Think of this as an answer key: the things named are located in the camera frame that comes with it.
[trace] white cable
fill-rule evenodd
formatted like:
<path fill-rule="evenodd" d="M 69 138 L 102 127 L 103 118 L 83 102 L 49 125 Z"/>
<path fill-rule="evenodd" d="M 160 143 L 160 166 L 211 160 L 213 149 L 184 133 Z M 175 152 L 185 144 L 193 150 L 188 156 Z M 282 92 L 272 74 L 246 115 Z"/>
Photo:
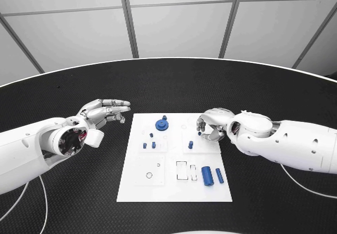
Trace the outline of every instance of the white cable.
<path fill-rule="evenodd" d="M 46 223 L 47 223 L 47 193 L 46 193 L 46 188 L 44 188 L 44 183 L 40 177 L 40 183 L 41 183 L 41 187 L 43 187 L 43 192 L 44 192 L 44 201 L 46 201 L 46 217 L 44 217 L 44 224 L 40 230 L 40 234 L 43 233 L 44 227 L 46 227 Z"/>
<path fill-rule="evenodd" d="M 317 194 L 317 195 L 319 195 L 319 196 L 325 196 L 325 197 L 329 197 L 329 198 L 337 199 L 337 196 L 325 195 L 325 194 L 321 194 L 321 193 L 318 193 L 318 192 L 315 192 L 315 191 L 306 189 L 306 188 L 295 181 L 295 179 L 291 177 L 291 175 L 289 175 L 286 169 L 283 168 L 283 166 L 282 166 L 282 169 L 283 169 L 286 175 L 289 176 L 289 178 L 293 180 L 293 182 L 299 185 L 301 188 L 304 188 L 306 191 L 309 191 L 311 193 L 314 193 L 314 194 Z"/>
<path fill-rule="evenodd" d="M 4 217 L 8 215 L 8 213 L 11 212 L 11 210 L 14 209 L 21 197 L 23 197 L 23 194 L 26 192 L 26 189 L 27 189 L 27 186 L 28 186 L 28 183 L 26 184 L 24 188 L 23 188 L 23 191 L 21 191 L 21 195 L 18 196 L 17 200 L 16 200 L 16 203 L 14 205 L 11 206 L 11 208 L 8 209 L 7 213 L 3 215 L 3 217 L 0 218 L 0 221 L 4 219 Z"/>

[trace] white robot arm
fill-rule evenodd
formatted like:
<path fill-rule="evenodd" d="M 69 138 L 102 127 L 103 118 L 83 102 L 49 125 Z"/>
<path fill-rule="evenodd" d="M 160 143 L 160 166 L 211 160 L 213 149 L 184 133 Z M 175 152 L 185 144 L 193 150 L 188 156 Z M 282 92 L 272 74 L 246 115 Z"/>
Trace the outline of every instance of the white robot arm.
<path fill-rule="evenodd" d="M 201 137 L 219 141 L 227 135 L 242 153 L 305 171 L 337 174 L 337 130 L 321 125 L 270 119 L 246 111 L 237 115 L 223 108 L 207 110 L 196 123 L 211 134 Z"/>
<path fill-rule="evenodd" d="M 125 118 L 129 102 L 98 99 L 69 118 L 50 118 L 0 133 L 0 194 L 24 185 L 75 155 L 83 144 L 98 147 L 108 121 Z"/>

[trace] white curved rim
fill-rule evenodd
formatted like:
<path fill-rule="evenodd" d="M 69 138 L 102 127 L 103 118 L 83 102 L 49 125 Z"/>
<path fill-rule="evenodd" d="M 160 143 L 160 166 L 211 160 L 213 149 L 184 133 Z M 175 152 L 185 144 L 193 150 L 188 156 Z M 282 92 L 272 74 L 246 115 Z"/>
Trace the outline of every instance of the white curved rim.
<path fill-rule="evenodd" d="M 276 66 L 276 65 L 270 65 L 270 64 L 266 64 L 266 63 L 262 63 L 262 62 L 250 62 L 250 61 L 243 61 L 243 60 L 234 60 L 234 59 L 224 59 L 224 58 L 201 58 L 201 57 L 155 57 L 155 58 L 129 58 L 129 59 L 121 59 L 121 60 L 112 60 L 112 61 L 105 61 L 105 62 L 96 62 L 96 63 L 90 63 L 90 64 L 85 64 L 85 65 L 79 65 L 79 66 L 75 66 L 75 67 L 67 67 L 67 68 L 63 68 L 63 69 L 59 69 L 59 70 L 54 70 L 52 72 L 46 72 L 43 74 L 39 74 L 39 75 L 34 75 L 31 77 L 27 77 L 27 78 L 23 78 L 20 80 L 16 80 L 4 85 L 1 85 L 0 87 L 4 87 L 7 86 L 8 84 L 13 84 L 24 79 L 30 79 L 30 78 L 34 78 L 37 76 L 41 76 L 44 74 L 49 74 L 49 73 L 53 73 L 53 72 L 59 72 L 59 71 L 63 71 L 63 70 L 67 70 L 67 69 L 72 69 L 72 68 L 76 68 L 76 67 L 85 67 L 85 66 L 89 66 L 89 65 L 95 65 L 95 64 L 100 64 L 100 63 L 108 63 L 108 62 L 118 62 L 118 61 L 128 61 L 128 60 L 139 60 L 139 59 L 213 59 L 213 60 L 227 60 L 227 61 L 234 61 L 234 62 L 247 62 L 247 63 L 255 63 L 255 64 L 260 64 L 260 65 L 266 65 L 266 66 L 270 66 L 270 67 L 278 67 L 278 68 L 282 68 L 282 69 L 286 69 L 286 70 L 291 70 L 293 72 L 299 72 L 299 73 L 304 73 L 306 75 L 311 75 L 314 77 L 318 77 L 321 79 L 325 79 L 331 82 L 337 82 L 335 80 L 327 78 L 327 77 L 322 77 L 314 73 L 309 73 L 309 72 L 305 72 L 305 71 L 301 71 L 301 70 L 296 70 L 296 69 L 292 69 L 292 68 L 288 68 L 288 67 L 282 67 L 282 66 Z"/>

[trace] black table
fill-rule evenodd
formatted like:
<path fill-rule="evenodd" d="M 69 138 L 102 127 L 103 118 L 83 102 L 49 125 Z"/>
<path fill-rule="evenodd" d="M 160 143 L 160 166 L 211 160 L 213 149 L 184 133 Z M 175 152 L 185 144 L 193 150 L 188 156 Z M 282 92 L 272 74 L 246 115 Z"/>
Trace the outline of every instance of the black table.
<path fill-rule="evenodd" d="M 109 123 L 99 148 L 83 150 L 41 177 L 49 199 L 46 234 L 168 234 L 219 230 L 247 234 L 337 233 L 337 200 L 306 192 L 279 164 L 243 155 L 220 141 L 233 202 L 116 203 L 132 113 L 200 113 L 224 107 L 272 120 L 337 129 L 337 83 L 247 62 L 158 58 L 70 68 L 0 88 L 0 132 L 76 114 L 96 98 L 131 102 L 126 122 Z M 314 191 L 337 195 L 337 175 L 288 168 Z M 21 188 L 0 195 L 0 216 Z M 37 234 L 44 221 L 40 180 L 34 179 L 0 233 Z"/>

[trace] wall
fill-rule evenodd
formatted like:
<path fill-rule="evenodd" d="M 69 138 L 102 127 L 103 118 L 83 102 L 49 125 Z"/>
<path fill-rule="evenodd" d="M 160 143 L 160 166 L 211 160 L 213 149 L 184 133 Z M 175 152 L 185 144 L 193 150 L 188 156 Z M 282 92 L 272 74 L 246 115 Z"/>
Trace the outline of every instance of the wall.
<path fill-rule="evenodd" d="M 327 75 L 335 11 L 337 0 L 1 0 L 0 85 L 148 57 L 249 60 Z"/>

